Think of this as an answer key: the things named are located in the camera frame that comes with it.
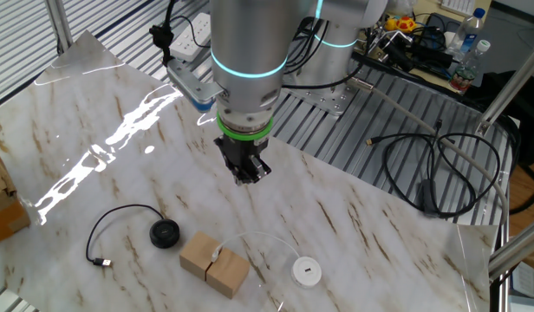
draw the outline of black round object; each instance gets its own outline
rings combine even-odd
[[[149,229],[149,237],[157,248],[173,247],[180,238],[179,225],[171,219],[159,220]]]

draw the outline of white marble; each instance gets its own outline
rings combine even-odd
[[[201,115],[175,88],[117,60],[89,33],[0,107],[0,153],[33,224],[0,243],[0,283],[41,311],[487,311],[495,226],[422,217],[398,198],[271,139],[273,173],[237,187]],[[182,231],[159,250],[160,208]],[[179,267],[196,231],[223,240],[266,231],[314,257],[313,289],[290,280],[291,250],[249,235],[228,247],[252,262],[228,300]]]

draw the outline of wall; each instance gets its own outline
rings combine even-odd
[[[534,16],[534,0],[495,0],[495,1]]]

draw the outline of water bottle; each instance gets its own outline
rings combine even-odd
[[[481,18],[483,18],[484,15],[485,10],[477,8],[475,12],[473,12],[473,16],[466,17],[458,30],[456,30],[456,35],[452,39],[450,47],[446,50],[447,54],[454,57],[454,60],[462,60],[469,51],[473,42],[475,42],[477,35],[483,28],[483,20],[481,20]]]
[[[487,40],[479,41],[477,48],[469,52],[454,71],[449,81],[450,87],[464,94],[479,74],[481,58],[490,47],[491,43]]]

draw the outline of cardboard box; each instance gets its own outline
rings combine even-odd
[[[248,276],[250,263],[232,250],[223,248],[217,261],[207,271],[205,281],[216,291],[232,299]]]
[[[180,252],[180,266],[232,299],[248,276],[250,263],[223,248],[215,263],[212,254],[220,242],[198,231]]]
[[[221,243],[198,231],[180,252],[180,266],[205,281],[205,272],[212,263],[212,254]]]
[[[0,241],[28,225],[28,214],[18,200],[16,188],[0,159]]]

